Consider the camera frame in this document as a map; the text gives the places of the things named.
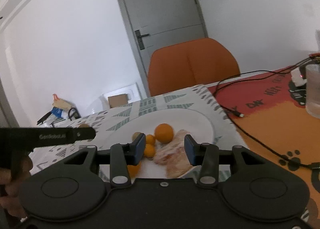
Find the plastic bag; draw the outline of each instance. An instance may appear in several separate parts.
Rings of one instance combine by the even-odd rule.
[[[53,94],[53,104],[52,104],[52,106],[56,107],[56,108],[63,109],[66,112],[68,112],[69,109],[73,107],[71,103],[59,98],[56,94]]]

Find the chair backrest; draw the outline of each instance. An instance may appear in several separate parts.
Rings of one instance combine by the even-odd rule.
[[[151,57],[148,84],[151,96],[197,84],[210,84],[240,74],[232,54],[211,38],[156,50]]]

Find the food on plate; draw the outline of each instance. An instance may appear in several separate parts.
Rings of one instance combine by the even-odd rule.
[[[139,162],[139,164],[137,166],[128,165],[128,171],[129,171],[130,178],[136,177],[140,171],[140,168],[141,168],[141,162]]]
[[[166,165],[168,159],[172,155],[178,153],[179,148],[183,148],[184,151],[184,137],[186,134],[190,134],[190,132],[183,129],[179,130],[173,138],[172,142],[157,150],[153,161],[159,165]]]
[[[146,144],[155,145],[156,138],[152,134],[146,135]]]
[[[160,143],[171,142],[173,136],[173,128],[168,124],[159,124],[155,129],[155,137]]]
[[[184,151],[184,137],[190,132],[179,130],[172,142],[158,149],[153,161],[160,165],[166,165],[167,178],[176,178],[186,173],[192,166]]]
[[[143,155],[148,158],[152,158],[156,154],[156,149],[151,144],[146,144],[146,148],[144,149]]]
[[[192,168],[184,148],[178,148],[177,153],[172,155],[166,165],[167,178],[177,178]]]
[[[139,134],[141,134],[141,132],[135,132],[131,137],[132,141],[134,141],[139,136]]]

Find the door handle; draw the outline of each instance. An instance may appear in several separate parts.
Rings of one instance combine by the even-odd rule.
[[[150,33],[139,35],[139,36],[137,36],[137,38],[141,39],[141,38],[147,37],[147,36],[150,36]]]
[[[141,35],[140,30],[136,30],[136,31],[134,31],[134,32],[135,32],[135,34],[136,34],[136,37],[137,37],[137,40],[138,40],[138,45],[139,45],[140,50],[144,50],[145,47],[144,47],[142,38],[143,38],[143,37],[150,36],[150,33],[142,34],[142,35]]]

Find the door frame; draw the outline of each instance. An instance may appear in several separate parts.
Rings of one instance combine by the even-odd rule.
[[[0,80],[0,127],[19,127]]]
[[[129,38],[130,46],[131,46],[134,58],[135,58],[136,63],[137,63],[137,67],[138,67],[138,70],[139,70],[139,73],[140,73],[140,76],[141,76],[141,79],[142,79],[143,86],[144,86],[144,88],[146,90],[147,96],[150,97],[150,91],[149,91],[149,86],[148,86],[148,78],[147,78],[148,74],[147,74],[147,72],[145,70],[145,67],[143,65],[142,57],[141,57],[141,54],[140,54],[140,51],[139,51],[139,45],[138,45],[137,40],[136,40],[135,35],[134,35],[134,30],[132,28],[132,24],[131,24],[131,21],[130,21],[130,18],[129,18],[129,13],[128,13],[127,6],[124,3],[124,0],[118,0],[118,3],[119,3],[119,7],[120,7],[122,18],[123,18],[123,21],[124,21],[125,30],[127,32],[128,38]],[[195,0],[195,4],[196,4],[197,10],[198,10],[198,14],[199,14],[199,17],[200,17],[200,22],[202,24],[202,28],[203,28],[203,31],[204,31],[204,36],[208,37],[208,32],[207,32],[207,28],[205,26],[205,22],[204,22],[202,9],[201,9],[199,0]]]

